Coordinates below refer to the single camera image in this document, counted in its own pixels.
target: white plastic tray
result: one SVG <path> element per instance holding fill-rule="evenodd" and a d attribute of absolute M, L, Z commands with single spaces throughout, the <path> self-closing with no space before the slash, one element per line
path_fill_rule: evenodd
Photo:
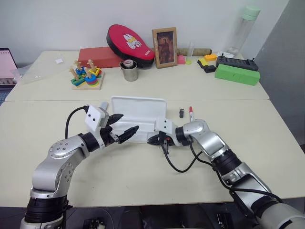
<path fill-rule="evenodd" d="M 167 103 L 164 99 L 146 97 L 111 97 L 113 114 L 124 116 L 112 124 L 113 133 L 121 135 L 125 130 L 135 125 L 139 126 L 137 133 L 129 142 L 146 143 L 147 139 L 155 135 L 154 122 L 157 117 L 166 117 Z"/>

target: clear bottle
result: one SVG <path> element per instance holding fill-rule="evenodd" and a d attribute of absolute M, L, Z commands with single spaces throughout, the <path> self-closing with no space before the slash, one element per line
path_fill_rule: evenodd
<path fill-rule="evenodd" d="M 246 6 L 233 38 L 228 46 L 228 53 L 237 55 L 248 37 L 252 26 L 261 10 L 256 6 Z"/>

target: table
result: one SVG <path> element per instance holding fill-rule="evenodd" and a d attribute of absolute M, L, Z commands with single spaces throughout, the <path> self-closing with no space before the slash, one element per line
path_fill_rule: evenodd
<path fill-rule="evenodd" d="M 65 63 L 73 63 L 79 52 L 42 52 L 33 67 L 49 69 L 52 57 L 62 55 Z M 199 57 L 193 57 L 191 65 L 149 70 L 139 70 L 135 82 L 124 80 L 120 68 L 107 68 L 100 91 L 71 90 L 72 74 L 65 71 L 44 80 L 28 84 L 17 84 L 6 101 L 61 101 L 106 99 L 111 95 L 143 96 L 165 100 L 232 100 L 269 99 L 268 94 L 258 83 L 256 86 L 235 83 L 214 78 L 214 73 L 205 73 L 197 64 Z"/>
<path fill-rule="evenodd" d="M 1 206 L 27 205 L 35 167 L 64 137 L 68 114 L 84 104 L 100 101 L 12 101 L 0 106 Z M 167 117 L 183 125 L 188 115 L 180 119 L 179 108 L 190 105 L 195 118 L 205 119 L 275 194 L 304 196 L 304 153 L 269 100 L 170 100 Z M 73 116 L 69 136 L 86 132 L 84 118 L 83 112 Z M 170 149 L 179 168 L 185 168 L 192 157 L 188 147 Z M 133 143 L 91 153 L 76 168 L 68 199 L 76 207 L 232 201 L 206 165 L 196 162 L 179 174 L 159 147 Z"/>

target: clear plastic bag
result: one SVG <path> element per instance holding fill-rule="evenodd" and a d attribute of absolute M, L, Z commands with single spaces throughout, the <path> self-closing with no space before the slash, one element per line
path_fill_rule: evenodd
<path fill-rule="evenodd" d="M 11 70 L 17 83 L 25 84 L 42 80 L 67 70 L 69 65 L 60 52 L 42 53 L 35 63 Z"/>

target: wooden stick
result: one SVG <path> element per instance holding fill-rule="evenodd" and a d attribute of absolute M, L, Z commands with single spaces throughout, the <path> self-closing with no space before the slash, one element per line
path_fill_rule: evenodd
<path fill-rule="evenodd" d="M 90 65 L 90 67 L 91 67 L 92 71 L 94 71 L 94 72 L 95 72 L 95 68 L 96 68 L 96 66 L 94 66 L 93 61 L 92 61 L 92 60 L 88 60 L 88 63 L 87 63 L 87 64 L 88 64 L 88 65 Z"/>
<path fill-rule="evenodd" d="M 79 80 L 79 79 L 80 79 L 80 78 L 78 77 L 78 74 L 75 72 L 75 70 L 74 70 L 72 67 L 70 67 L 69 72 L 72 73 L 72 75 L 74 76 L 74 78 L 75 78 L 76 80 Z"/>
<path fill-rule="evenodd" d="M 81 70 L 81 65 L 80 65 L 81 62 L 78 62 L 78 61 L 74 61 L 74 64 L 76 65 L 76 67 Z"/>
<path fill-rule="evenodd" d="M 91 79 L 91 73 L 89 72 L 88 68 L 87 68 L 87 67 L 84 67 L 84 70 L 85 70 L 85 72 L 86 72 L 86 74 L 87 74 L 87 77 L 88 77 L 89 79 Z"/>

